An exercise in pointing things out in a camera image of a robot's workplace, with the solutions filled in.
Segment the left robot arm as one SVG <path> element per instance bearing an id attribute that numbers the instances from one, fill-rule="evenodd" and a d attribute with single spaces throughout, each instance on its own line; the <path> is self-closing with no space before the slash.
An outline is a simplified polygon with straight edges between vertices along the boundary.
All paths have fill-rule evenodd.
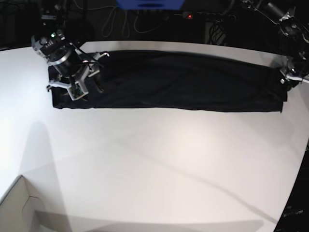
<path id="1" fill-rule="evenodd" d="M 283 36 L 282 54 L 285 56 L 281 73 L 285 79 L 309 82 L 309 25 L 296 16 L 296 6 L 284 0 L 242 0 L 247 10 L 273 23 Z"/>

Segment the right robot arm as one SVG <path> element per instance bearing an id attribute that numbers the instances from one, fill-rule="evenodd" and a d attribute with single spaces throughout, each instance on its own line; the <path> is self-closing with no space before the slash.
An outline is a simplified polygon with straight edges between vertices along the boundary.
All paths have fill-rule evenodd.
<path id="1" fill-rule="evenodd" d="M 109 53 L 87 54 L 81 49 L 92 34 L 87 22 L 88 4 L 83 1 L 81 20 L 69 20 L 72 2 L 70 0 L 43 0 L 38 31 L 31 37 L 31 46 L 56 74 L 50 77 L 46 89 L 62 88 L 77 100 L 89 91 L 87 78 L 93 78 L 98 92 L 103 92 L 99 82 L 100 70 L 104 67 L 99 58 Z"/>

